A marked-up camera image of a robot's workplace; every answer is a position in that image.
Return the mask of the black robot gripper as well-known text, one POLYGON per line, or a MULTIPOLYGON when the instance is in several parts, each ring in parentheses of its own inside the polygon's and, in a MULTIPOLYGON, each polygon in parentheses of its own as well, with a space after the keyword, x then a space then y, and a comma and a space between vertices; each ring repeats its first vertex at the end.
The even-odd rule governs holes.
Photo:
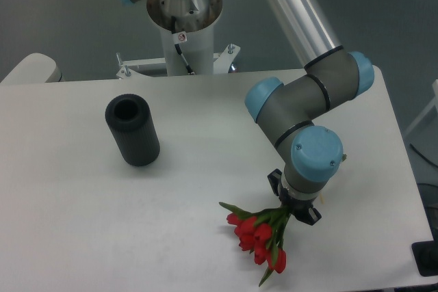
POLYGON ((289 195, 288 190, 280 188, 282 171, 275 169, 268 175, 268 182, 275 196, 279 197, 281 204, 289 209, 293 216, 304 224, 313 226, 321 218, 320 212, 313 206, 309 206, 308 200, 299 200, 289 195))

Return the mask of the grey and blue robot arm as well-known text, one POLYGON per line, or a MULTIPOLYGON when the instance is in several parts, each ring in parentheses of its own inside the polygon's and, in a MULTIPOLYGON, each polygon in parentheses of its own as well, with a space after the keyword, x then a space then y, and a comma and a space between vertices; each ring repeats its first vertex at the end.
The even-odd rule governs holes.
MULTIPOLYGON (((228 71, 225 56, 214 57, 213 51, 212 27, 222 0, 121 1, 146 1, 162 33, 168 75, 228 71)), ((344 50, 315 0, 268 2, 305 74, 291 83, 264 79, 248 91, 244 103, 285 163, 268 177, 273 192, 298 221, 312 225, 320 219, 313 201, 343 156, 340 138, 313 121, 369 90, 374 67, 364 54, 344 50)))

